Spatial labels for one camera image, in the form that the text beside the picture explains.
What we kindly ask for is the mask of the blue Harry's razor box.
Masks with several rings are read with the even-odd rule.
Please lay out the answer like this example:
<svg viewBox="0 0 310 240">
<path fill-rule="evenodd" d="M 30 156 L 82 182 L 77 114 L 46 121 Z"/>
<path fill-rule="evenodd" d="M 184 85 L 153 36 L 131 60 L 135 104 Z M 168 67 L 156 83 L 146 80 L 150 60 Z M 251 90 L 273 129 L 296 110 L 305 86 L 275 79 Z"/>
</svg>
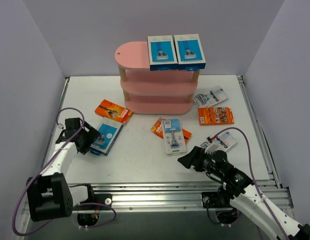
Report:
<svg viewBox="0 0 310 240">
<path fill-rule="evenodd" d="M 205 69 L 206 59 L 199 34 L 174 35 L 178 70 L 195 72 Z"/>
</svg>

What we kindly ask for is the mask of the blue Harry's box front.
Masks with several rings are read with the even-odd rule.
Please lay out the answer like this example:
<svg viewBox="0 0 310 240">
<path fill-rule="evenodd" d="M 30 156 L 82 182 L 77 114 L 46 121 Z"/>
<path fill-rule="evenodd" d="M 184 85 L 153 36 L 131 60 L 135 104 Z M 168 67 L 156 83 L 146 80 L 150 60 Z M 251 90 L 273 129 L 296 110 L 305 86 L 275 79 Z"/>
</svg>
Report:
<svg viewBox="0 0 310 240">
<path fill-rule="evenodd" d="M 172 35 L 147 36 L 147 45 L 150 71 L 178 69 Z"/>
</svg>

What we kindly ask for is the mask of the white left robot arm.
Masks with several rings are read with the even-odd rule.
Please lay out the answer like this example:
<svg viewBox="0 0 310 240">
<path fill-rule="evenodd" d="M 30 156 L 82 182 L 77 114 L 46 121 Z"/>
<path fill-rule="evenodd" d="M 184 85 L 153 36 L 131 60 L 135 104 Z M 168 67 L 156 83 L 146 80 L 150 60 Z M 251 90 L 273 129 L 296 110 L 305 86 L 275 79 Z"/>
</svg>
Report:
<svg viewBox="0 0 310 240">
<path fill-rule="evenodd" d="M 74 209 L 112 210 L 110 205 L 96 202 L 89 183 L 69 186 L 65 174 L 77 154 L 86 154 L 99 132 L 80 118 L 65 120 L 65 128 L 56 140 L 49 163 L 35 178 L 29 178 L 27 190 L 29 211 L 34 222 L 50 221 L 72 215 Z"/>
</svg>

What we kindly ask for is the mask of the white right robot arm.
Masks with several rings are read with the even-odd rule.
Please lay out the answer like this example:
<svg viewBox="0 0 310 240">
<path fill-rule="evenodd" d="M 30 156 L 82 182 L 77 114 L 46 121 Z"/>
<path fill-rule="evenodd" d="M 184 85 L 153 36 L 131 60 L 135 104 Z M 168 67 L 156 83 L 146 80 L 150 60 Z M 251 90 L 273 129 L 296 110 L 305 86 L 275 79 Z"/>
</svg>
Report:
<svg viewBox="0 0 310 240">
<path fill-rule="evenodd" d="M 185 168 L 204 172 L 220 184 L 217 200 L 222 206 L 239 210 L 273 240 L 310 240 L 310 225 L 301 224 L 284 213 L 261 190 L 251 177 L 228 162 L 226 152 L 206 153 L 194 147 L 178 158 Z"/>
</svg>

